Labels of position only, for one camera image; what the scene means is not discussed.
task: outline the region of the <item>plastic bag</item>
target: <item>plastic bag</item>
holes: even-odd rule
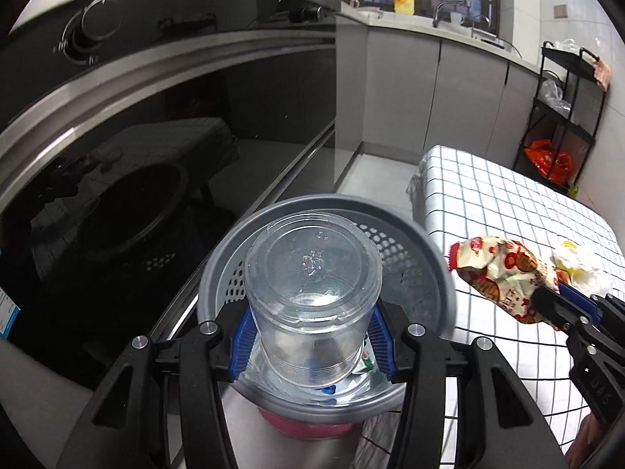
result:
[[[563,100],[562,96],[562,89],[555,84],[553,79],[548,79],[541,84],[538,98],[552,109],[558,111],[562,116],[568,118],[571,112],[571,105],[566,100]]]
[[[553,44],[554,49],[560,49],[560,51],[566,51],[573,53],[575,56],[579,55],[579,45],[575,42],[575,39],[564,39],[562,42],[556,40]]]
[[[555,154],[551,141],[549,139],[536,140],[523,151],[546,178]],[[567,152],[560,152],[555,159],[549,179],[558,185],[565,186],[572,172],[573,160],[571,156]]]
[[[566,240],[554,249],[553,259],[569,274],[571,286],[585,296],[605,296],[612,291],[612,277],[604,272],[599,256],[587,248]]]

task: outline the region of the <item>black shelf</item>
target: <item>black shelf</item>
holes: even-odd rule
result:
[[[543,111],[544,113],[548,114],[552,118],[554,118],[554,120],[556,120],[558,123],[561,123],[562,125],[566,126],[567,130],[570,131],[571,134],[574,134],[575,136],[579,137],[579,139],[584,141],[586,144],[590,146],[595,146],[595,138],[593,137],[592,134],[590,134],[583,127],[580,127],[579,125],[569,121],[569,119],[566,116],[560,114],[558,111],[553,109],[553,107],[549,106],[548,104],[545,104],[545,102],[543,102],[541,99],[535,98],[534,106],[540,109],[541,111]]]
[[[603,96],[601,99],[601,106],[599,107],[599,114],[596,119],[595,128],[592,132],[588,132],[586,129],[584,129],[580,125],[573,123],[572,121],[569,120],[568,117],[560,114],[551,106],[549,106],[548,104],[540,100],[538,98],[538,94],[540,93],[540,89],[543,84],[543,81],[547,79],[545,77],[545,60],[549,59],[566,69],[566,81],[564,82],[564,86],[562,86],[562,93],[564,97],[566,97],[567,94],[569,93],[567,88],[569,87],[571,74],[573,74],[575,77],[574,88],[573,88],[573,92],[572,92],[572,96],[570,100],[570,103],[571,103],[570,116],[572,117],[575,114],[574,112],[575,103],[577,101],[577,95],[579,93],[580,81],[582,79],[585,79],[587,81],[591,81],[592,83],[596,83],[595,68],[584,59],[584,54],[590,56],[596,61],[599,60],[599,57],[591,53],[588,49],[584,49],[583,47],[579,49],[579,54],[573,54],[568,51],[561,51],[560,49],[555,49],[553,47],[553,43],[548,42],[548,41],[543,43],[542,52],[543,52],[543,61],[541,62],[541,71],[538,77],[538,83],[536,86],[536,94],[534,95],[534,102],[532,104],[532,110],[529,115],[529,118],[527,119],[527,128],[525,130],[525,133],[523,134],[523,138],[521,139],[521,142],[519,143],[519,148],[518,148],[516,159],[514,161],[514,166],[512,167],[512,169],[517,172],[520,172],[521,174],[524,174],[525,176],[533,180],[543,183],[544,185],[548,186],[549,188],[553,189],[556,192],[560,192],[562,194],[567,195],[569,191],[568,185],[565,187],[560,186],[552,182],[551,180],[549,180],[548,177],[551,175],[551,169],[553,168],[553,164],[555,164],[555,159],[560,155],[560,153],[562,151],[564,151],[565,153],[569,153],[567,150],[563,150],[563,146],[565,145],[565,138],[567,137],[567,135],[573,134],[574,136],[582,140],[583,143],[586,144],[586,148],[583,151],[583,157],[580,158],[580,166],[577,169],[577,172],[575,173],[574,177],[572,176],[568,179],[568,183],[570,185],[577,184],[579,175],[584,170],[584,166],[586,165],[588,156],[590,152],[592,151],[593,147],[595,146],[595,141],[596,141],[595,138],[597,135],[597,130],[599,129],[599,122],[601,121],[603,107],[605,105],[606,91],[603,92]],[[536,111],[536,109],[538,109],[538,111],[542,113],[542,116],[538,119],[534,118],[534,112]],[[548,138],[549,140],[551,140],[551,144],[554,147],[553,164],[551,168],[549,169],[549,171],[547,172],[547,174],[543,176],[542,173],[538,170],[538,168],[532,163],[532,161],[530,161],[527,158],[527,155],[525,154],[524,149],[529,145],[529,143],[526,143],[526,140],[530,131],[532,131],[535,127],[537,127],[537,125],[539,125],[540,122],[543,120],[543,118],[546,116],[548,117],[548,120],[554,120],[555,123],[561,125],[562,132],[559,133],[559,138],[557,139],[557,143],[554,142],[556,131],[558,130],[557,127],[554,128],[553,132],[551,133],[551,137],[547,137],[547,136],[538,137],[538,139]],[[566,146],[568,147],[570,145],[571,145],[570,140],[566,141]]]
[[[543,44],[543,57],[551,60],[552,62],[557,63],[560,67],[565,68],[571,74],[577,75],[582,79],[587,79],[588,81],[595,81],[595,67],[593,67],[590,63],[588,63],[583,58],[583,54],[586,53],[591,58],[598,60],[599,57],[595,56],[588,49],[581,48],[579,50],[579,55],[573,54],[568,51],[562,51],[560,49],[555,49],[553,47],[547,47],[547,44],[551,42],[545,42]]]

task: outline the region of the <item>metal screw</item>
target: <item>metal screw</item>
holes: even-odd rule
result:
[[[143,347],[147,346],[149,342],[148,337],[145,335],[139,335],[132,339],[132,347],[135,349],[143,349]]]
[[[477,347],[484,351],[488,351],[493,348],[493,341],[490,338],[480,337],[477,339]]]
[[[408,333],[413,337],[422,337],[426,334],[426,329],[420,324],[411,324],[408,326]]]
[[[204,333],[204,335],[212,335],[218,330],[217,324],[212,321],[204,321],[199,325],[199,331]]]

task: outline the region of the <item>pink bowl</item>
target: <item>pink bowl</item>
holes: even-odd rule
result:
[[[280,432],[288,436],[297,437],[298,439],[312,440],[341,437],[348,433],[354,426],[353,423],[340,425],[299,423],[299,421],[287,420],[286,418],[276,416],[260,408],[258,408],[258,411],[271,426],[274,426]]]

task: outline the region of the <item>snack wrapper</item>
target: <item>snack wrapper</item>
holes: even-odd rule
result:
[[[482,296],[524,324],[545,319],[532,309],[531,296],[545,285],[558,291],[558,275],[518,241],[480,236],[455,243],[449,249],[449,271]]]

